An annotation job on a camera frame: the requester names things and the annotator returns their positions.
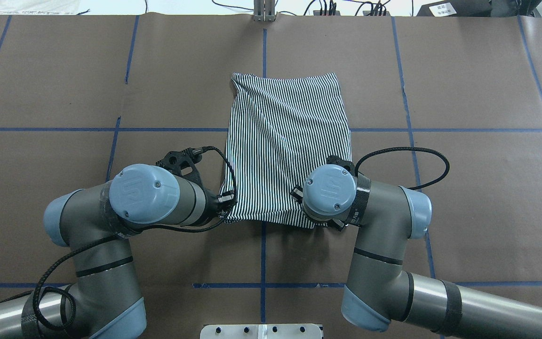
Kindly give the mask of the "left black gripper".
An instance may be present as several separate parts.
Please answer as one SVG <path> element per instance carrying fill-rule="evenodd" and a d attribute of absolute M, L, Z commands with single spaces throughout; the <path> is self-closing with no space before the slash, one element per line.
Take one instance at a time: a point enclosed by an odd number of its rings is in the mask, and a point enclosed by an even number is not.
<path fill-rule="evenodd" d="M 236 202 L 237 191 L 235 189 L 215 195 L 204 186 L 200 186 L 202 193 L 198 194 L 198 225 L 206 225 L 213 219 L 221 219 L 223 210 L 221 208 L 232 208 Z"/>

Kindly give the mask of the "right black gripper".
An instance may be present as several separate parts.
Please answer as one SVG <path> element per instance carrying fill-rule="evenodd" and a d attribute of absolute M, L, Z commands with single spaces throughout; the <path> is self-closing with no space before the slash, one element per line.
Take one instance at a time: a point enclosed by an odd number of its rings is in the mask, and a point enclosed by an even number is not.
<path fill-rule="evenodd" d="M 303 202 L 303 187 L 301 186 L 294 186 L 292 190 L 290 191 L 290 196 L 293 198 L 295 202 Z M 347 225 L 337 219 L 320 219 L 318 217 L 315 217 L 314 215 L 311 215 L 308 213 L 308 211 L 301 207 L 301 210 L 303 211 L 304 217 L 308 219 L 308 221 L 312 222 L 314 226 L 323 226 L 323 227 L 329 227 L 338 231 L 343 231 Z"/>

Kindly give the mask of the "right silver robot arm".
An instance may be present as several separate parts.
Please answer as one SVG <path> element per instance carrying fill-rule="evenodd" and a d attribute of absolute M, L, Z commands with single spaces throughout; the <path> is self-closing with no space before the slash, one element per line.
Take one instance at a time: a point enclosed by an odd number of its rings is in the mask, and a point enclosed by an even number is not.
<path fill-rule="evenodd" d="M 351 324 L 385 332 L 398 321 L 443 337 L 542 339 L 542 307 L 404 270 L 408 241 L 431 221 L 423 193 L 374 182 L 351 164 L 325 164 L 290 194 L 312 221 L 359 228 L 341 306 Z"/>

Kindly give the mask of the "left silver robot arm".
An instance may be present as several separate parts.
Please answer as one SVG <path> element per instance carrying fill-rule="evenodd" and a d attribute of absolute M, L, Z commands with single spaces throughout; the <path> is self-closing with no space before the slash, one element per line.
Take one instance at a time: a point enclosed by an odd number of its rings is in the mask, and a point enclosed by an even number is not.
<path fill-rule="evenodd" d="M 0 339 L 136 339 L 146 309 L 129 238 L 150 229 L 186 233 L 224 222 L 237 183 L 213 195 L 194 181 L 146 164 L 54 199 L 43 215 L 54 244 L 71 251 L 32 291 L 0 302 Z"/>

